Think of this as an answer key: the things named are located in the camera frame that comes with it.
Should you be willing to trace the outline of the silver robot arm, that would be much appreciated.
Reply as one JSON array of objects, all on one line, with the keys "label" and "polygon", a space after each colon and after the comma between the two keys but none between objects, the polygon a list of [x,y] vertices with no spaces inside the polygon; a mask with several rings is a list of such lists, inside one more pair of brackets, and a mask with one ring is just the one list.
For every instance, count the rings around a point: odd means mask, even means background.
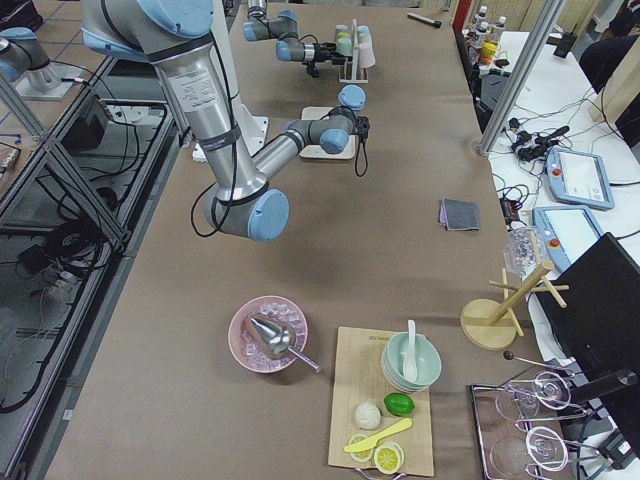
[{"label": "silver robot arm", "polygon": [[249,42],[275,40],[276,57],[283,62],[297,62],[306,67],[306,73],[312,78],[320,75],[318,63],[330,62],[332,65],[344,65],[347,56],[338,52],[337,44],[332,42],[306,43],[299,35],[298,18],[295,11],[281,10],[276,17],[267,16],[266,1],[249,1],[247,20],[243,31]]},{"label": "silver robot arm", "polygon": [[85,1],[85,44],[105,56],[149,63],[185,116],[216,178],[206,218],[214,231],[264,242],[285,229],[289,201],[271,178],[305,147],[339,154],[359,131],[365,92],[347,85],[338,106],[317,120],[294,120],[255,154],[248,150],[233,106],[229,75],[214,29],[211,1]]}]

